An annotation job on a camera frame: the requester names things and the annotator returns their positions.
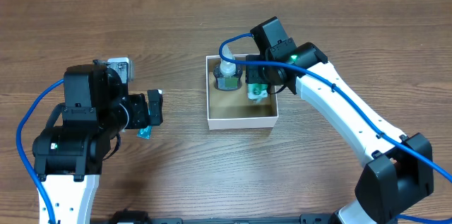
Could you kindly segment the green Dettol soap pack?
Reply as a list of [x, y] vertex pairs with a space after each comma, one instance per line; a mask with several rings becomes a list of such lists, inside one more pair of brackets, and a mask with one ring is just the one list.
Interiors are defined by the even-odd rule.
[[267, 84], [250, 83], [247, 85], [247, 88], [248, 99], [254, 104], [258, 104], [268, 97]]

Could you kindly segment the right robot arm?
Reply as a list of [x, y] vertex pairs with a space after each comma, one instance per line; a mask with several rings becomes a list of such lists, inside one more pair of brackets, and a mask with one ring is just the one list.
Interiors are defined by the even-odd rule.
[[434, 191], [433, 150], [421, 133], [408, 136], [373, 111], [313, 43], [297, 45], [278, 18], [250, 30], [259, 50], [247, 58], [248, 81], [281, 86], [308, 102], [345, 139], [363, 171], [355, 200], [339, 223], [395, 223]]

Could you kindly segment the blue mouthwash spray bottle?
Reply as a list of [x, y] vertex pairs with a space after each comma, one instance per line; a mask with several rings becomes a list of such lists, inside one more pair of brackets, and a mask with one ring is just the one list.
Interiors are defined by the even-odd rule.
[[213, 70], [215, 87], [221, 91], [239, 90], [242, 86], [242, 74], [240, 65], [221, 59]]

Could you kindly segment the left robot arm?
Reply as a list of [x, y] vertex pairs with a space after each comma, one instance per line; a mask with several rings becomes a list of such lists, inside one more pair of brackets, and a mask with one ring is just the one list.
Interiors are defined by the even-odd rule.
[[103, 162], [120, 133], [161, 125], [162, 91], [128, 92], [129, 63], [96, 61], [67, 68], [64, 102], [34, 140], [41, 223], [89, 223]]

